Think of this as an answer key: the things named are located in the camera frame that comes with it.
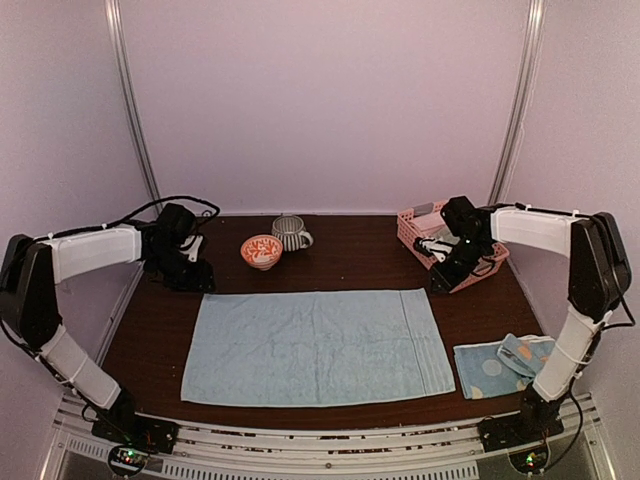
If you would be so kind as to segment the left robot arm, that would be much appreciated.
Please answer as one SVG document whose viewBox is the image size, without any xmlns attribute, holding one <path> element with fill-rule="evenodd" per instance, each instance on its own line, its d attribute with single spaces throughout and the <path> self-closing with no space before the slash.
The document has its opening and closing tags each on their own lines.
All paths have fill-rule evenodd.
<svg viewBox="0 0 640 480">
<path fill-rule="evenodd" d="M 142 208 L 111 222 L 40 237 L 13 236 L 1 267 L 1 328 L 8 340 L 75 391 L 106 429 L 123 444 L 144 433 L 131 393 L 107 374 L 64 325 L 58 290 L 74 280 L 121 265 L 139 264 L 159 275 L 177 292 L 211 293 L 212 265 L 203 258 L 202 228 L 220 209 L 214 204 L 197 215 L 187 208 L 191 197 L 158 202 L 153 220 L 142 220 Z"/>
</svg>

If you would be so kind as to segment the light blue towel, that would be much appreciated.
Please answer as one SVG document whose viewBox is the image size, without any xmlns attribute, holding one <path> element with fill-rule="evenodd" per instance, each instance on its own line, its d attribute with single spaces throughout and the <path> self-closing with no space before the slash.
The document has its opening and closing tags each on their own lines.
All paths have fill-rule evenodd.
<svg viewBox="0 0 640 480">
<path fill-rule="evenodd" d="M 424 290 L 206 295 L 182 377 L 186 402 L 320 408 L 453 392 Z"/>
</svg>

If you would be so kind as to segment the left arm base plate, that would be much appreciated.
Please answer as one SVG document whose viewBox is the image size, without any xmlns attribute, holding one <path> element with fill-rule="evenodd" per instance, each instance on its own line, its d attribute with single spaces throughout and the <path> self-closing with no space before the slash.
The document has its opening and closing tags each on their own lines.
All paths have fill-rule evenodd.
<svg viewBox="0 0 640 480">
<path fill-rule="evenodd" d="M 179 425 L 133 413 L 117 418 L 111 412 L 98 409 L 93 423 L 93 436 L 113 443 L 133 447 L 147 453 L 171 454 L 179 433 Z"/>
</svg>

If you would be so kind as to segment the pink plastic basket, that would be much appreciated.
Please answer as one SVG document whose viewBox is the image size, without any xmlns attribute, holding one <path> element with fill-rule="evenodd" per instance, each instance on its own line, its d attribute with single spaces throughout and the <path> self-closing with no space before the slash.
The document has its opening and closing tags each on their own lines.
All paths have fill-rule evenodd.
<svg viewBox="0 0 640 480">
<path fill-rule="evenodd" d="M 487 219 L 465 196 L 397 214 L 397 237 L 427 269 L 430 292 L 455 293 L 497 273 L 509 251 Z"/>
</svg>

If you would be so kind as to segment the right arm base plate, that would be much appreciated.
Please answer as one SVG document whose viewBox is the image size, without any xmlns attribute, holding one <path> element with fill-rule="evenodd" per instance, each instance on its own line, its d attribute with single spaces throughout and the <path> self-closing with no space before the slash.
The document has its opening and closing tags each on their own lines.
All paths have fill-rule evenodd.
<svg viewBox="0 0 640 480">
<path fill-rule="evenodd" d="M 477 424 L 479 438 L 486 453 L 512 449 L 529 443 L 540 443 L 564 432 L 559 418 L 540 425 L 527 424 L 519 413 L 487 417 Z"/>
</svg>

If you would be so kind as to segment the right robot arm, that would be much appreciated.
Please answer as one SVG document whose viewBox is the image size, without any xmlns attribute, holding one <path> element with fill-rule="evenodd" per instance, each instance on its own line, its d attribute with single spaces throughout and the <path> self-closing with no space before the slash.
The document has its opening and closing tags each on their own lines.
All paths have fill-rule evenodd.
<svg viewBox="0 0 640 480">
<path fill-rule="evenodd" d="M 452 291 L 471 276 L 496 243 L 549 251 L 569 261 L 568 313 L 549 360 L 523 392 L 518 413 L 486 420 L 494 429 L 530 442 L 553 431 L 560 405 L 593 357 L 614 310 L 625 304 L 632 270 L 612 214 L 592 215 L 539 209 L 521 203 L 474 206 L 467 197 L 448 200 L 440 210 L 457 241 L 430 270 L 432 284 Z"/>
</svg>

